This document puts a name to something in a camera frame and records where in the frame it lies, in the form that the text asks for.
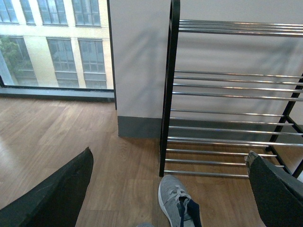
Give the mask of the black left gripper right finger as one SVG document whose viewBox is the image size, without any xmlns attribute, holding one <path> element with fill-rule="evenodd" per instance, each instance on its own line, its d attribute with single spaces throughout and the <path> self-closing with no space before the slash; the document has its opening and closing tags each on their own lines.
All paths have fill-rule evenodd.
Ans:
<svg viewBox="0 0 303 227">
<path fill-rule="evenodd" d="M 254 151 L 247 172 L 261 220 L 267 227 L 303 225 L 303 183 Z"/>
</svg>

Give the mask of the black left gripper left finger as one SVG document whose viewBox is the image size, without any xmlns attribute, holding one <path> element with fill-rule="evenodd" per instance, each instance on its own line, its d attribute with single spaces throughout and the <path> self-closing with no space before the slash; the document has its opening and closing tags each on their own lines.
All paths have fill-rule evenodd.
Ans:
<svg viewBox="0 0 303 227">
<path fill-rule="evenodd" d="M 29 192 L 0 210 L 2 227 L 73 227 L 86 196 L 94 158 L 86 148 Z"/>
</svg>

